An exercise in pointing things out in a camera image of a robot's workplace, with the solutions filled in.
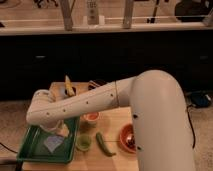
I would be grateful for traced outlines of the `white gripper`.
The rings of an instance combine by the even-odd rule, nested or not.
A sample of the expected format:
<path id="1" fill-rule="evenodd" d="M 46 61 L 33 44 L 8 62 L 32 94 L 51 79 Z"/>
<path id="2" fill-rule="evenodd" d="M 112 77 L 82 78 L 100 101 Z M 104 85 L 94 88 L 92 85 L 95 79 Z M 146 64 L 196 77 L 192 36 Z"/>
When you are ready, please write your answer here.
<path id="1" fill-rule="evenodd" d="M 41 128 L 46 132 L 62 137 L 67 137 L 69 135 L 69 129 L 63 120 L 41 125 Z"/>

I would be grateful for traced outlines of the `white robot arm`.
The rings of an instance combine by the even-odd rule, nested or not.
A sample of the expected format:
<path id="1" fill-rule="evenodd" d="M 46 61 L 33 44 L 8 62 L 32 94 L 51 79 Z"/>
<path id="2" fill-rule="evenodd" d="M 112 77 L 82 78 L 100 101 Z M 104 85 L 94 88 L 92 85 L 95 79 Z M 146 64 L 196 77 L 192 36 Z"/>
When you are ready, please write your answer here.
<path id="1" fill-rule="evenodd" d="M 131 110 L 139 171 L 196 171 L 183 90 L 162 70 L 148 70 L 59 101 L 50 91 L 38 90 L 26 121 L 44 126 L 117 107 Z"/>

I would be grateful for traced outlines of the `dark object behind arm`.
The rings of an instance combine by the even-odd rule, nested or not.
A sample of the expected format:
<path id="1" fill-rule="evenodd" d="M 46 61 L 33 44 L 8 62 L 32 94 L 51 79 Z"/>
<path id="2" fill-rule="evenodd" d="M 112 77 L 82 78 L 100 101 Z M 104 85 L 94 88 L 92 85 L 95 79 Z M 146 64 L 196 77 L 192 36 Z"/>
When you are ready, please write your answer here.
<path id="1" fill-rule="evenodd" d="M 96 80 L 90 80 L 88 83 L 88 89 L 92 90 L 95 89 L 97 87 L 103 86 L 106 84 L 106 81 L 101 80 L 101 79 L 96 79 Z"/>

